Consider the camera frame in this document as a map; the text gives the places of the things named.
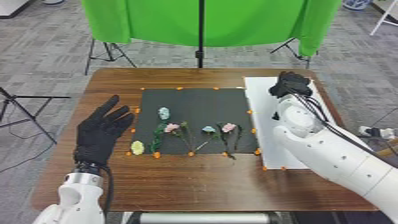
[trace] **tripod stand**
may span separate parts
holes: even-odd
[[[14,107],[19,109],[23,115],[26,116],[26,118],[21,119],[19,121],[14,121],[14,122],[10,122],[9,124],[0,125],[0,128],[5,128],[5,127],[9,127],[9,126],[12,126],[12,125],[16,125],[16,124],[21,124],[21,123],[32,121],[35,127],[39,128],[39,130],[40,130],[40,132],[42,132],[42,134],[44,134],[46,137],[49,138],[51,142],[56,144],[56,141],[55,141],[51,135],[48,134],[44,128],[40,127],[35,118],[37,118],[37,116],[39,116],[39,114],[40,114],[40,112],[42,112],[42,110],[44,110],[44,107],[46,107],[46,105],[48,105],[51,99],[69,99],[71,97],[67,97],[67,96],[16,96],[16,95],[10,95],[10,94],[7,93],[7,91],[5,91],[5,89],[3,89],[1,87],[0,87],[0,94],[1,94],[3,97],[5,97],[5,99],[3,99],[3,107],[1,107],[1,111],[0,111],[0,123],[1,123],[1,120],[3,120],[3,114],[5,114],[5,110],[7,110],[9,103],[14,104]],[[19,99],[46,99],[46,102],[44,102],[44,104],[42,104],[42,106],[40,106],[37,112],[33,113],[33,115],[30,114],[30,112],[26,111],[26,109],[25,109],[25,107],[21,106],[19,102],[16,101],[17,98],[19,98]]]
[[[94,47],[96,47],[96,39],[92,38],[92,40],[90,40],[88,58],[87,58],[87,64],[85,64],[85,72],[83,72],[85,75],[88,75],[90,60],[101,60],[101,61],[106,61],[106,62],[115,62],[117,59],[124,57],[126,60],[128,60],[128,63],[136,68],[136,65],[133,64],[133,61],[131,61],[131,59],[129,59],[129,57],[128,57],[128,55],[126,55],[124,51],[120,50],[120,47],[119,47],[119,45],[115,43],[104,43],[103,42],[104,53],[106,53],[108,58],[99,58],[99,57],[92,56]],[[113,50],[117,50],[119,53],[120,53],[119,57],[113,56],[113,52],[112,52]]]
[[[295,39],[296,39],[296,38],[291,38],[291,39],[284,42],[284,44],[277,47],[277,49],[270,52],[270,54],[273,54],[273,53],[280,50],[280,48],[286,47],[286,48],[289,49],[291,53],[293,53],[295,58],[296,58],[300,61],[305,61],[305,62],[307,62],[307,64],[305,64],[305,69],[309,69],[311,57],[305,58],[303,56],[300,56],[300,55],[295,53],[295,51],[293,51],[293,49],[291,49],[291,47],[289,47],[289,43],[291,43],[291,41],[293,41]]]

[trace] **light stand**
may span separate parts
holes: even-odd
[[[199,49],[195,51],[197,68],[202,68],[204,59],[204,0],[199,0]]]
[[[9,106],[9,103],[14,104],[14,107],[19,109],[23,115],[26,116],[26,118],[19,121],[14,121],[10,122],[9,124],[3,124],[0,125],[0,128],[5,128],[16,124],[21,124],[28,121],[32,121],[32,123],[35,124],[35,127],[39,128],[42,134],[46,135],[46,137],[49,138],[51,142],[56,144],[56,141],[51,137],[51,135],[48,134],[44,128],[40,127],[39,123],[37,123],[37,116],[44,110],[44,107],[51,101],[51,99],[69,99],[71,97],[67,96],[16,96],[16,95],[10,95],[5,91],[5,89],[0,87],[0,94],[3,95],[5,99],[3,99],[3,107],[1,107],[1,111],[0,111],[0,123],[1,123],[1,120],[3,120],[3,114],[5,114],[5,110],[7,110],[7,106]],[[46,99],[46,102],[37,110],[37,112],[33,113],[33,115],[30,114],[30,112],[26,111],[25,107],[21,106],[19,102],[16,101],[16,99]]]
[[[136,66],[133,64],[133,61],[131,61],[131,59],[129,59],[129,57],[128,57],[128,55],[126,55],[124,51],[120,50],[120,47],[119,47],[119,45],[115,43],[104,43],[103,42],[104,53],[106,53],[108,58],[99,58],[99,57],[94,57],[92,56],[94,47],[96,47],[96,40],[92,38],[92,41],[90,41],[90,50],[88,50],[88,58],[87,58],[87,65],[85,65],[85,72],[83,72],[85,75],[88,74],[90,60],[103,60],[106,62],[113,62],[113,61],[117,61],[119,58],[124,57],[126,60],[128,60],[128,62],[129,62],[129,64],[131,64],[131,66],[136,68]],[[119,53],[120,53],[120,56],[119,57],[113,57],[112,50],[117,50],[119,51]]]
[[[307,62],[307,63],[305,63],[305,69],[309,69],[311,57],[305,58],[303,56],[300,56],[300,55],[295,53],[295,51],[293,51],[293,49],[291,49],[291,47],[289,47],[289,43],[291,43],[291,41],[293,41],[295,39],[296,39],[296,38],[291,38],[291,39],[284,42],[284,44],[275,48],[275,50],[271,50],[270,54],[273,54],[273,53],[282,49],[282,47],[286,47],[286,48],[289,49],[291,53],[293,53],[295,58],[296,58],[300,61],[305,61],[305,62]]]

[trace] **black mat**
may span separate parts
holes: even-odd
[[[241,126],[241,137],[234,151],[234,142],[238,138],[238,129],[227,136],[229,152],[252,153],[257,149],[257,140],[252,134],[252,121],[245,91],[241,89],[149,89],[142,93],[142,104],[138,121],[135,125],[133,141],[140,141],[145,145],[145,154],[152,141],[152,131],[160,124],[158,109],[167,107],[170,110],[168,123],[181,124],[188,122],[192,135],[195,136],[195,146],[208,140],[202,133],[202,127],[211,126],[216,129],[216,123],[232,123]],[[186,154],[188,148],[177,137],[163,134],[161,138],[161,154]],[[222,140],[211,140],[197,151],[197,154],[218,154],[225,151]]]

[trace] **yellow object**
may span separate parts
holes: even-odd
[[[259,156],[261,155],[261,150],[257,148],[255,152],[254,152],[254,155]]]
[[[131,152],[138,156],[144,153],[145,147],[140,141],[135,141],[131,144]]]
[[[152,153],[152,157],[154,157],[154,159],[160,159],[160,152]]]

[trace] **white robotic arm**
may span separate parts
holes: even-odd
[[[330,132],[293,95],[280,99],[277,114],[279,144],[314,173],[364,197],[398,223],[398,169]],[[332,127],[367,148],[357,136]]]
[[[103,194],[103,178],[90,173],[71,173],[58,187],[60,203],[49,205],[33,224],[103,224],[104,216],[97,204]]]

